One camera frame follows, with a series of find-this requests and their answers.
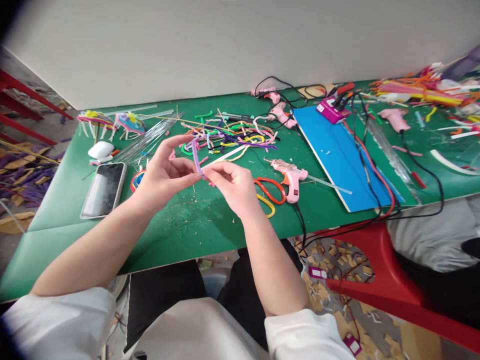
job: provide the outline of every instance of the smartphone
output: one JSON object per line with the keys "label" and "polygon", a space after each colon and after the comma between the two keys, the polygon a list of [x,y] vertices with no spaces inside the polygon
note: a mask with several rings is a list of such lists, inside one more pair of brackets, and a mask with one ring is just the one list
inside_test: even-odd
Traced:
{"label": "smartphone", "polygon": [[96,169],[81,210],[81,219],[104,218],[118,206],[126,172],[127,166],[123,162],[103,164]]}

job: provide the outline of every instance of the hand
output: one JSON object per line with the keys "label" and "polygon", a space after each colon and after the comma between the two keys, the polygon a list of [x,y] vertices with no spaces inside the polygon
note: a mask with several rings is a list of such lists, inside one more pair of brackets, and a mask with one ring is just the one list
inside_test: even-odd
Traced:
{"label": "hand", "polygon": [[176,193],[202,178],[193,161],[184,157],[169,159],[173,149],[191,142],[193,138],[192,135],[177,135],[161,142],[148,162],[140,185],[130,198],[143,212],[155,215]]}
{"label": "hand", "polygon": [[218,187],[230,208],[240,219],[265,216],[257,198],[250,170],[223,161],[209,165],[203,173]]}

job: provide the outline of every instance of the green tabletop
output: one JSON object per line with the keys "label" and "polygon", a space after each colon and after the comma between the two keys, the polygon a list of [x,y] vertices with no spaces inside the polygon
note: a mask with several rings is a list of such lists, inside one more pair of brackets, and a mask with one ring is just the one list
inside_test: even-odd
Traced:
{"label": "green tabletop", "polygon": [[[296,95],[292,90],[283,91],[289,98]],[[259,115],[265,113],[271,102],[256,99],[248,94],[232,94],[195,98],[157,103],[157,108],[143,110],[143,114],[153,114],[164,110],[176,109],[185,112],[183,119],[194,120],[195,115],[216,112],[219,108],[223,112],[236,114]],[[141,105],[122,106],[101,109],[103,112],[121,111]],[[376,111],[389,107],[385,104],[374,104]],[[429,109],[420,110],[425,116]],[[408,117],[414,119],[413,112]],[[156,119],[147,119],[145,123],[151,128]],[[431,129],[451,126],[445,113],[438,111],[427,129],[420,130],[413,124],[408,138],[411,150],[424,152],[426,155],[419,161],[434,171],[444,185],[447,199],[466,196],[480,192],[480,183],[473,176],[457,174],[439,164],[427,154],[430,150],[429,142],[425,141],[425,134]],[[387,134],[392,144],[401,145],[398,134],[384,123],[381,128]],[[357,122],[358,133],[363,133],[363,125]],[[185,129],[176,123],[171,134],[184,133]],[[120,140],[119,132],[115,135],[115,147],[122,149],[130,141]],[[268,177],[278,181],[283,179],[282,174],[276,172],[263,157],[283,159],[288,163],[296,164],[318,178],[326,178],[324,171],[315,158],[312,150],[293,131],[282,127],[278,130],[279,140],[277,150],[266,154],[264,149],[249,148],[245,155],[236,161],[236,164],[251,169],[254,177]],[[75,240],[94,227],[99,220],[82,220],[80,212],[89,189],[93,170],[89,166],[87,150],[94,144],[92,135],[86,137],[81,129],[77,129],[70,146],[59,166],[51,186],[33,219],[28,232],[22,237],[18,248],[0,280],[0,301],[8,301],[25,295],[32,288],[35,280],[45,267],[66,249]],[[371,156],[378,166],[390,179],[394,186],[406,199],[404,206],[416,206],[418,203],[410,193],[404,182],[395,174],[388,159],[369,135],[367,146]],[[206,148],[199,153],[199,157],[207,156]],[[218,155],[210,155],[213,160]],[[415,165],[405,154],[400,154],[411,169]],[[425,190],[416,186],[419,199],[423,204],[434,203],[439,200],[439,191],[435,181],[421,170],[418,171],[428,188]],[[132,167],[123,187],[121,201],[131,196],[130,179],[135,173]],[[327,229],[334,226],[350,224],[375,216],[372,210],[348,213],[335,191],[316,182],[307,182],[300,185],[299,205],[303,213],[307,232]],[[302,232],[300,221],[295,209],[289,205],[275,205],[276,215],[271,223],[279,238],[296,236]],[[167,264],[185,261],[222,251],[244,247],[245,236],[239,218],[230,210],[217,188],[208,186],[205,181],[178,193],[151,221],[133,252],[121,269],[121,273],[137,272]]]}

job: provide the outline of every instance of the red stool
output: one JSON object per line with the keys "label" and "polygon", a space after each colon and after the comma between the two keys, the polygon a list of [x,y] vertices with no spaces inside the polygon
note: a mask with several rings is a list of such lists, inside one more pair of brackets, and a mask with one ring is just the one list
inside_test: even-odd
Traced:
{"label": "red stool", "polygon": [[387,226],[375,223],[365,229],[331,238],[360,248],[370,261],[372,283],[327,279],[333,291],[430,330],[473,352],[480,353],[480,331],[429,309],[429,301],[400,268]]}
{"label": "red stool", "polygon": [[[9,96],[8,94],[4,93],[3,91],[5,89],[11,89],[15,88],[17,90],[20,90],[22,93],[25,93],[26,95],[30,96],[31,98],[37,100],[38,102],[44,104],[45,106],[49,107],[50,109],[54,110],[55,112],[62,114],[68,119],[73,119],[70,115],[68,115],[65,111],[59,109],[57,106],[53,105],[50,101],[47,101],[44,97],[40,96],[37,92],[33,91],[31,88],[28,86],[24,85],[20,81],[18,81],[16,78],[10,76],[7,74],[5,71],[0,70],[0,105],[3,105],[20,115],[35,120],[35,121],[40,121],[43,120],[43,117],[37,114],[35,111],[31,110],[30,108],[26,107],[22,103],[18,102],[15,100],[13,97]],[[31,130],[30,128],[19,124],[15,120],[12,120],[11,118],[0,114],[0,124],[7,125],[11,128],[14,128],[18,131],[20,131],[23,134],[26,134],[28,136],[31,136],[32,138],[35,138],[37,140],[40,140],[42,143],[48,144],[48,145],[55,145],[56,142],[49,139],[48,137],[45,137],[38,132],[35,132]],[[0,134],[0,139],[3,139],[5,141],[10,141],[13,143],[18,143],[18,141],[15,141],[11,137],[8,137],[7,135]]]}

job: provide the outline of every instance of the red scissors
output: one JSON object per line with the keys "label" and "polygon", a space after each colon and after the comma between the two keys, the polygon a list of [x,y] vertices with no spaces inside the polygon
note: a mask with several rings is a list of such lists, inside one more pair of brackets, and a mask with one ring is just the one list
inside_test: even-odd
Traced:
{"label": "red scissors", "polygon": [[[270,179],[268,177],[257,177],[257,178],[254,178],[253,179],[253,182],[255,184],[257,184],[260,189],[262,189],[262,191],[265,193],[265,195],[274,203],[274,204],[277,204],[277,205],[282,205],[285,203],[285,201],[287,200],[287,194],[285,193],[285,189],[284,187],[277,181],[273,180],[273,179]],[[277,200],[271,193],[270,191],[261,183],[261,182],[265,182],[265,183],[270,183],[270,184],[273,184],[275,185],[279,190],[280,190],[280,193],[281,193],[281,200]],[[257,194],[256,195],[258,197],[258,199],[262,202],[264,202],[270,209],[271,209],[271,213],[268,214],[266,217],[267,218],[271,218],[273,215],[275,215],[275,207],[273,206],[273,204],[268,201],[266,198],[264,198],[263,196]]]}

